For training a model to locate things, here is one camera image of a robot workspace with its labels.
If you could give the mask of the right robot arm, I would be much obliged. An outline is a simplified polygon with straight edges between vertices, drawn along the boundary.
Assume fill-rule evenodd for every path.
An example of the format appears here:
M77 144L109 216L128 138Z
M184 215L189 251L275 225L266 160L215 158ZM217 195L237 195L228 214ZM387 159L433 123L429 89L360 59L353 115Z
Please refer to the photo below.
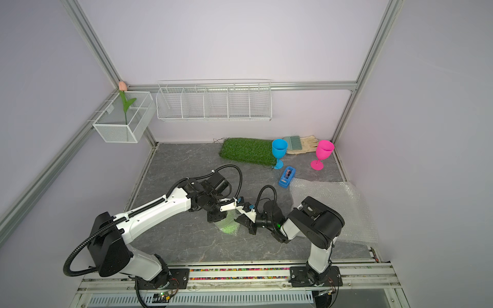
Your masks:
M240 213L235 222L246 227L249 234L255 236L259 229L266 229L282 244L299 236L304 236L311 243L306 265L290 270L292 286L340 285L336 277L339 271L333 268L331 257L345 220L336 210L308 196L288 215L284 215L277 203L277 191L271 185L261 188L255 202L250 203L236 195L234 204Z

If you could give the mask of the blue plastic wine glass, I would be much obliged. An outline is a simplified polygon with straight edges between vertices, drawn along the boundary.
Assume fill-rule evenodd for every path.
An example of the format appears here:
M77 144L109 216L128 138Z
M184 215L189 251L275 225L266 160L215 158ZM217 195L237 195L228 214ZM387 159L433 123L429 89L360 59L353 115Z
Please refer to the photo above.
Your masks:
M282 158L286 155L288 143L283 139L276 139L272 142L272 155L276 158L274 169L283 168Z

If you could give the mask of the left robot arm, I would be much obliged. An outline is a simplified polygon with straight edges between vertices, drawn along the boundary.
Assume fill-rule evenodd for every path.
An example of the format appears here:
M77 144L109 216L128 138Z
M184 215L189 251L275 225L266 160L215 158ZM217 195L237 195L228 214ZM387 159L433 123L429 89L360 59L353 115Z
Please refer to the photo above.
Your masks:
M180 213L204 209L208 222L216 223L226 219L231 211L245 214L253 209L238 193L232 198L224 195L228 186L216 169L208 175L182 178L165 195L136 209L115 216L100 214L91 235L65 261L64 275L78 277L97 272L100 277L111 277L122 273L147 281L155 288L168 286L173 276L162 257L144 253L134 248L132 242Z

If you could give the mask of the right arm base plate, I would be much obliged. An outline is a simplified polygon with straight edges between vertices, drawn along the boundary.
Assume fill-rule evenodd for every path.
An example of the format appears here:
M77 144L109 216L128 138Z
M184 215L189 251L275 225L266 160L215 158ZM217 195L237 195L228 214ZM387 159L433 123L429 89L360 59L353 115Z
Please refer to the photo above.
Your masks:
M329 266L324 272L318 273L308 265L292 266L289 283L293 287L340 287L343 285L340 269Z

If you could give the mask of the blue tape dispenser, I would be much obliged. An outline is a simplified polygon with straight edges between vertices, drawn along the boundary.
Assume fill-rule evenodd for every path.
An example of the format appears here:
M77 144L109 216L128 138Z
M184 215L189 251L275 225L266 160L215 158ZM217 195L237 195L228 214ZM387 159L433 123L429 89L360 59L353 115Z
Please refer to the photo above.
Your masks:
M283 188L288 188L291 184L291 181L295 177L296 169L288 166L285 168L281 178L279 179L279 186Z

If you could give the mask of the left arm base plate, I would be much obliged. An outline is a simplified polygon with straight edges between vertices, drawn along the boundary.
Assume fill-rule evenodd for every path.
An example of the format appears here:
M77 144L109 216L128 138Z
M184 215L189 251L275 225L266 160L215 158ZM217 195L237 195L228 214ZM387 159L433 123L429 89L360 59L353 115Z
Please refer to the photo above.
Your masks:
M185 290L189 282L189 268L172 268L160 273L151 281L137 277L137 286L140 290Z

